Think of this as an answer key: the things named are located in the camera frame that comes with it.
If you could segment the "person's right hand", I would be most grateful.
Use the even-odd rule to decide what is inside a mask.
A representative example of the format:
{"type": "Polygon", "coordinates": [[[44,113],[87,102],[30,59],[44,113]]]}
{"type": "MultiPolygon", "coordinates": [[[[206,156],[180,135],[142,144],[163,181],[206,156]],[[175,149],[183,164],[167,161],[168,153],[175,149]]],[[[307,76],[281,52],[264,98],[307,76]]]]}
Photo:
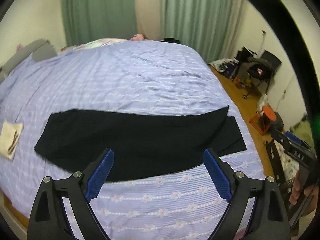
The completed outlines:
{"type": "MultiPolygon", "coordinates": [[[[295,175],[295,180],[293,183],[293,187],[291,190],[291,196],[290,196],[290,203],[292,205],[296,205],[297,201],[300,197],[300,194],[302,192],[302,186],[300,182],[300,171],[298,171],[295,175]]],[[[318,202],[318,185],[311,185],[307,188],[304,189],[304,195],[306,197],[312,196],[312,200],[310,201],[309,205],[306,207],[304,210],[302,217],[309,215],[312,213],[316,207],[317,207],[317,202],[318,202]]]]}

